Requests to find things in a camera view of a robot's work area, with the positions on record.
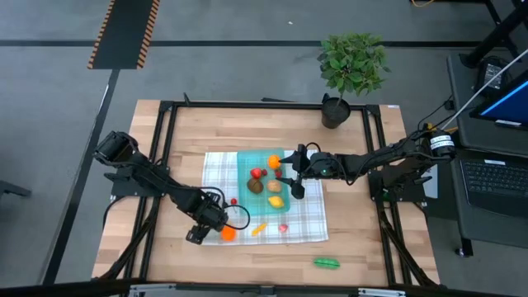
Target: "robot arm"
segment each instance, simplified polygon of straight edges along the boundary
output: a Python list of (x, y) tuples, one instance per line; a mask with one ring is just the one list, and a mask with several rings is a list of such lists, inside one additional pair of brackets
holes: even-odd
[(169, 194), (177, 208), (196, 221), (186, 236), (189, 242), (201, 244), (211, 229), (220, 232), (228, 221), (224, 211), (227, 205), (224, 200), (220, 201), (223, 197), (178, 183), (166, 171), (152, 164), (138, 150), (136, 140), (126, 133), (110, 132), (96, 147), (94, 158), (107, 166), (129, 169), (128, 178), (160, 196)]
[(364, 155), (318, 152), (308, 159), (307, 152), (306, 146), (299, 144), (291, 156), (280, 161), (291, 163), (297, 172), (295, 180), (277, 178), (291, 186), (291, 194), (297, 199), (304, 198), (303, 179), (340, 179), (351, 185), (368, 171), (399, 160), (403, 161), (380, 171), (384, 186), (402, 183), (409, 178), (413, 178), (415, 184), (426, 182), (427, 179), (420, 176), (433, 165), (452, 160), (455, 146), (449, 134), (438, 130), (416, 131), (396, 144)]

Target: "black pot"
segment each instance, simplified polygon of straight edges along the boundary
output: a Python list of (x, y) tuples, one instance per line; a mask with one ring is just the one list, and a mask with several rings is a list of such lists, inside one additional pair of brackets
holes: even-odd
[(323, 107), (321, 108), (321, 114), (323, 118), (321, 121), (323, 125), (329, 129), (336, 129), (342, 122), (348, 119), (350, 116), (350, 106), (344, 100), (337, 102), (339, 98), (330, 97), (328, 94), (324, 94)]

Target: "gray floor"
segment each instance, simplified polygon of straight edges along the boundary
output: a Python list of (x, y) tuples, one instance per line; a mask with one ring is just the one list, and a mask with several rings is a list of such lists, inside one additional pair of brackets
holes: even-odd
[[(4, 0), (1, 39), (90, 40), (107, 1)], [(505, 16), (508, 1), (495, 2)], [(494, 27), (485, 6), (407, 0), (163, 0), (156, 40), (320, 40), (345, 31), (385, 40), (481, 40)], [(512, 34), (520, 50), (526, 29)], [(33, 190), (0, 200), (0, 286), (40, 281), (51, 239), (72, 185), (110, 71), (87, 70), (90, 48), (0, 48), (0, 179)], [(452, 49), (387, 49), (383, 88), (350, 103), (398, 104), (407, 131), (450, 95), (446, 56)], [(497, 52), (508, 56), (508, 52)], [(152, 48), (145, 69), (121, 71), (106, 123), (128, 130), (137, 99), (320, 101), (326, 89), (315, 48)], [(447, 116), (441, 110), (431, 121)], [(58, 281), (89, 279), (111, 184), (93, 164)], [(443, 284), (463, 290), (528, 295), (528, 250), (475, 243), (460, 259), (456, 223), (429, 222)]]

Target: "desk leg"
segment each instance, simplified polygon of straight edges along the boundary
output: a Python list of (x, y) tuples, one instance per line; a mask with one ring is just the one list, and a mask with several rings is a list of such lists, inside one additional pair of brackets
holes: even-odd
[(461, 257), (472, 257), (473, 245), (471, 244), (471, 240), (461, 237), (460, 241), (462, 242), (462, 247), (455, 249), (455, 253)]

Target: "toy tomato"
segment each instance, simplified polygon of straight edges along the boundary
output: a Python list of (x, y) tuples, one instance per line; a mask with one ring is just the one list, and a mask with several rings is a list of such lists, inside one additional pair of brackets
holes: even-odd
[(254, 168), (249, 173), (251, 173), (251, 176), (254, 179), (259, 179), (262, 176), (262, 170), (260, 170), (259, 168)]

